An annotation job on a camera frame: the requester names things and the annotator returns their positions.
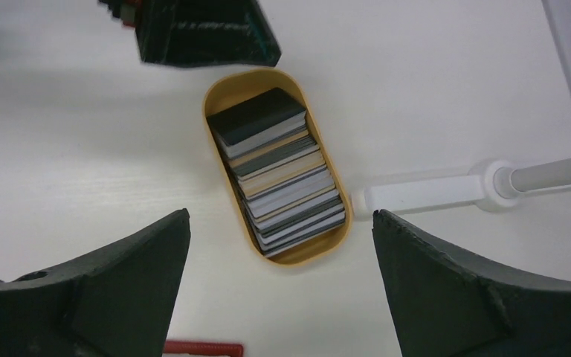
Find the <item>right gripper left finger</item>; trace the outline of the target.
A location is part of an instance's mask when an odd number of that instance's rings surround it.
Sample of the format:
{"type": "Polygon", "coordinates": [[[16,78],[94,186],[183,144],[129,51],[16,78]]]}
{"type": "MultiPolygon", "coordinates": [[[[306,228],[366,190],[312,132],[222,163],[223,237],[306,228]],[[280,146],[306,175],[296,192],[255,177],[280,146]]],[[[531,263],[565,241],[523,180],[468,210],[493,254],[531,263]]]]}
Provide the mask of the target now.
{"type": "Polygon", "coordinates": [[[177,210],[116,242],[0,281],[0,356],[160,356],[190,247],[177,210]]]}

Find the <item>yellow oval card tray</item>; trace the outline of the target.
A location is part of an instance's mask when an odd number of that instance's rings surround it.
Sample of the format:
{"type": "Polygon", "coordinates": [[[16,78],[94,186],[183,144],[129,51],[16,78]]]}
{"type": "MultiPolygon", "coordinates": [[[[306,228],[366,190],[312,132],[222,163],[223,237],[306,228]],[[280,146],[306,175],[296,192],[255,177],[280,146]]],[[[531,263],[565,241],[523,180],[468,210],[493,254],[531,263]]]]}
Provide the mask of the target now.
{"type": "Polygon", "coordinates": [[[202,120],[256,254],[295,267],[343,244],[352,205],[292,76],[259,68],[225,77],[207,90],[202,120]]]}

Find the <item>red card holder wallet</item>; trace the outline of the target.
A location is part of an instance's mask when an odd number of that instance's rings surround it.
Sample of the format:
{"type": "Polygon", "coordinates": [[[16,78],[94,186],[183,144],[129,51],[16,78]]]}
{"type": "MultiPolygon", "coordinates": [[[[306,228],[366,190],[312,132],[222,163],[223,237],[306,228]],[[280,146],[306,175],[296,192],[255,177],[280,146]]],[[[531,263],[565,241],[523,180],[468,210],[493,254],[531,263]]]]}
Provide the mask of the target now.
{"type": "Polygon", "coordinates": [[[163,356],[232,356],[243,357],[245,348],[241,344],[167,340],[163,356]]]}

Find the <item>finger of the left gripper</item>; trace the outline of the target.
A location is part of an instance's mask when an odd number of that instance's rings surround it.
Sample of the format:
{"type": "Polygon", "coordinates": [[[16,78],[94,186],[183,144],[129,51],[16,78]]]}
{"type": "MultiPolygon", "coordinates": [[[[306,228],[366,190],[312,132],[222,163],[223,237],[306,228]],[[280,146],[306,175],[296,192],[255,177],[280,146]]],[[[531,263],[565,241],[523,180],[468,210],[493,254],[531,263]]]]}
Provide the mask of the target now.
{"type": "Polygon", "coordinates": [[[132,28],[141,61],[168,67],[274,67],[282,55],[256,0],[105,1],[132,28]]]}

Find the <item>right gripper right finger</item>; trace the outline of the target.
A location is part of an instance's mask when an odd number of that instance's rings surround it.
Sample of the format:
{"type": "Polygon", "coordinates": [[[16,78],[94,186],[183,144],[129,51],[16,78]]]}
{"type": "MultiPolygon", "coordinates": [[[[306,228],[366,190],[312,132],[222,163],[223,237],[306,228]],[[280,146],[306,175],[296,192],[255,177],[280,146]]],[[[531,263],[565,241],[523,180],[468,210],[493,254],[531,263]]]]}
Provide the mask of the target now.
{"type": "Polygon", "coordinates": [[[372,225],[403,356],[571,356],[571,281],[497,263],[387,210],[372,225]]]}

